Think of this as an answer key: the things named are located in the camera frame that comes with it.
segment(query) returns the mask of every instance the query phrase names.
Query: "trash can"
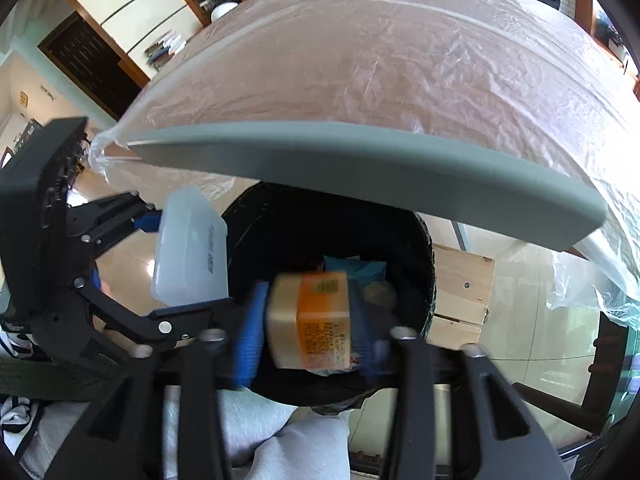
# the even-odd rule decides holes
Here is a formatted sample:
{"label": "trash can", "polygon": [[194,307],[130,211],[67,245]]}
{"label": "trash can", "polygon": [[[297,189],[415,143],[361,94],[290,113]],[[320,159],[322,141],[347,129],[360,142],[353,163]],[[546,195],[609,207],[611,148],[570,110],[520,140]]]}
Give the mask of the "trash can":
{"label": "trash can", "polygon": [[[258,280],[321,269],[324,256],[386,262],[397,295],[392,314],[426,336],[435,309],[431,237],[414,212],[343,196],[260,182],[222,215],[226,222],[229,295],[243,302]],[[318,376],[276,368],[264,346],[251,389],[295,406],[356,408],[373,387],[357,372]]]}

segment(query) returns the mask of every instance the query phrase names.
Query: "dark wooden door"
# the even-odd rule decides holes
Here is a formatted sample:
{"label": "dark wooden door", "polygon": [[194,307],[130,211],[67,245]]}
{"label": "dark wooden door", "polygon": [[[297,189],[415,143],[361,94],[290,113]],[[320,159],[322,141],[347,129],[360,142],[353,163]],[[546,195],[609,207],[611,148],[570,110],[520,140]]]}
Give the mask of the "dark wooden door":
{"label": "dark wooden door", "polygon": [[119,119],[140,92],[107,43],[74,12],[40,49],[109,115]]}

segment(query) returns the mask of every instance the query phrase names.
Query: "white plastic box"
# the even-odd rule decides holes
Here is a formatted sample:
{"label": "white plastic box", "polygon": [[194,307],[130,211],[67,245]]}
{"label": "white plastic box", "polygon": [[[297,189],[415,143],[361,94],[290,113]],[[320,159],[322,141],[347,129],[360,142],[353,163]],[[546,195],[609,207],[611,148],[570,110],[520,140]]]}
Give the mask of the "white plastic box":
{"label": "white plastic box", "polygon": [[197,186],[167,196],[151,292],[168,306],[228,297],[226,224]]}

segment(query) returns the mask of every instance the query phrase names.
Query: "orange and beige box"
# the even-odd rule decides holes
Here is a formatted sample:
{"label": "orange and beige box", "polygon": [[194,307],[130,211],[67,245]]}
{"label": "orange and beige box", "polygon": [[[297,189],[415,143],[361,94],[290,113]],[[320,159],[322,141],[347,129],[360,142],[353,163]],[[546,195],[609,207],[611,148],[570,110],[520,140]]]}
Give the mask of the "orange and beige box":
{"label": "orange and beige box", "polygon": [[346,273],[280,274],[267,306],[267,338],[278,368],[350,368]]}

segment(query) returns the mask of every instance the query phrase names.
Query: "metal bolt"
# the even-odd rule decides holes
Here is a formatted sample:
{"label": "metal bolt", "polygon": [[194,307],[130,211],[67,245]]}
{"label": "metal bolt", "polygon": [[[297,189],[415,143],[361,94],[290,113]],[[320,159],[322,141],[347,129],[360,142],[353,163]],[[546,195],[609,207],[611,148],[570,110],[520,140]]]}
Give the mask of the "metal bolt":
{"label": "metal bolt", "polygon": [[150,357],[154,352],[154,348],[151,345],[135,345],[130,351],[131,357],[136,359],[145,359]]}
{"label": "metal bolt", "polygon": [[393,339],[406,340],[415,339],[416,337],[415,330],[413,328],[409,328],[408,326],[395,326],[390,330],[389,333],[391,334],[391,337]]}
{"label": "metal bolt", "polygon": [[482,350],[478,345],[474,345],[473,343],[466,343],[460,347],[460,349],[472,359],[476,357],[485,357],[486,354],[484,350]]}
{"label": "metal bolt", "polygon": [[221,328],[207,328],[200,332],[198,338],[205,343],[224,341],[226,339],[226,332]]}
{"label": "metal bolt", "polygon": [[160,323],[158,323],[158,330],[163,334],[168,334],[169,332],[171,332],[172,328],[173,327],[171,326],[171,323],[169,323],[168,321],[161,321]]}

